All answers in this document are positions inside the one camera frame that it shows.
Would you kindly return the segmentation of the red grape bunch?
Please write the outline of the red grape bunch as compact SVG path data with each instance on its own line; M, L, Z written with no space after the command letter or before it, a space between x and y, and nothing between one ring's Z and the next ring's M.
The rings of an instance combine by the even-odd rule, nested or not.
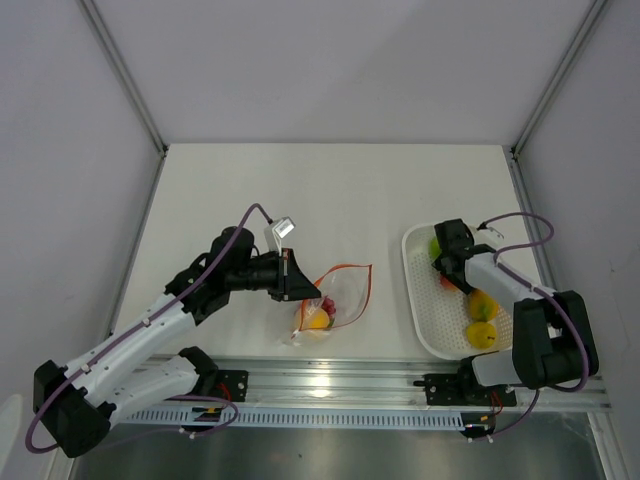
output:
M323 299L321 308L330 318L333 318L336 314L335 302L328 296Z

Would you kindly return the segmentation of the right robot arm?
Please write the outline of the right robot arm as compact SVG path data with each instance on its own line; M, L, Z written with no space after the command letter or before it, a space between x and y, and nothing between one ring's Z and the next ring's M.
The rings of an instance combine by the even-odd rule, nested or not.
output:
M488 295L512 320L510 350L463 361L469 371L458 376L456 389L472 404L481 402L498 385L577 392L599 369L583 297L573 290L556 291L538 284L501 259L507 252L550 240L552 224L539 215L534 217L548 229L548 235L537 242L500 248L481 242L479 234L505 217L485 220L475 228L462 219L434 226L439 246L432 263L435 270L467 295L476 291Z

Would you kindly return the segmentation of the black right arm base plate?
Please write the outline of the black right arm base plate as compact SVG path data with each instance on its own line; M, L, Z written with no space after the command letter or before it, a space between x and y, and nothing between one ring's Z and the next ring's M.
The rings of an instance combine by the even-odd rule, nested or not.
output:
M425 374L413 382L424 391L429 406L515 407L517 397L505 385L482 386L462 374Z

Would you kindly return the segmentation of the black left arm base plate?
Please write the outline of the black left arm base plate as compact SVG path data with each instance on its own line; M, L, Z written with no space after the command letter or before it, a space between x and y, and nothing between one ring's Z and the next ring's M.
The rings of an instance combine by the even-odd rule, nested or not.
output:
M224 398L231 402L246 401L249 372L246 370L218 370L208 375L199 388L202 396Z

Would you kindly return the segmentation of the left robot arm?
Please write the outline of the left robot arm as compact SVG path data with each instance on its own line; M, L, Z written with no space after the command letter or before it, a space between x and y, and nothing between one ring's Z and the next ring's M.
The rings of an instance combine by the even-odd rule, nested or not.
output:
M138 368L161 346L227 306L232 293L265 291L278 302L319 298L293 250L282 245L294 227L288 217L271 222L265 229L268 249L260 255L252 253L251 231L226 228L127 329L64 366L43 363L34 373L34 421L55 447L77 458L122 420L154 404L207 400L219 384L219 368L198 347L184 348L154 368Z

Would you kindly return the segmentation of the clear orange zip top bag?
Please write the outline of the clear orange zip top bag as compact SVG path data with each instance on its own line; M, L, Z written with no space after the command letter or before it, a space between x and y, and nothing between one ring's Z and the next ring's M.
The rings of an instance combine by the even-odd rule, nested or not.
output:
M307 348L326 342L331 336L342 333L358 322L365 314L372 295L373 265L342 263L331 267L315 282L322 296L313 300L295 301L274 312L279 321L276 342L292 348ZM302 314L322 309L328 296L336 306L330 327L324 330L299 329Z

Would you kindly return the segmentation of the red peach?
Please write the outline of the red peach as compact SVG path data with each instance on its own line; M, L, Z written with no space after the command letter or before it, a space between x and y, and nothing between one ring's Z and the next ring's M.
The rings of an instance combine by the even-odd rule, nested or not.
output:
M450 291L457 290L457 287L444 276L439 277L439 282L440 282L440 285L446 290L450 290Z

